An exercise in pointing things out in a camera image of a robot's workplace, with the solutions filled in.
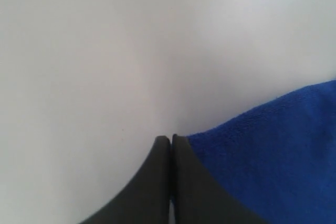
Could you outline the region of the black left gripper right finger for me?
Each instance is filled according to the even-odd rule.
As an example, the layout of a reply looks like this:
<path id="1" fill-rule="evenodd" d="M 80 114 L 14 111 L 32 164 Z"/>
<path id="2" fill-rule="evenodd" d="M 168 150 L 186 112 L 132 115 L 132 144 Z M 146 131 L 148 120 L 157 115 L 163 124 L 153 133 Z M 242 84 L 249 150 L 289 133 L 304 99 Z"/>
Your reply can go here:
<path id="1" fill-rule="evenodd" d="M 172 202 L 176 223 L 260 223 L 203 166 L 188 138 L 172 137 Z"/>

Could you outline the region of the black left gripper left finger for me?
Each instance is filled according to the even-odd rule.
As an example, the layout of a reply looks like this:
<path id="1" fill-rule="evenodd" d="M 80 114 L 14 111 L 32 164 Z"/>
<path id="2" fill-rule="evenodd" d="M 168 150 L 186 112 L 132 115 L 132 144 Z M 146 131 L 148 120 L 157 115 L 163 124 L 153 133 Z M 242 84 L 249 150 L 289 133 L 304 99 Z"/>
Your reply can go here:
<path id="1" fill-rule="evenodd" d="M 83 223 L 168 223 L 171 143 L 155 138 L 145 161 L 127 185 Z"/>

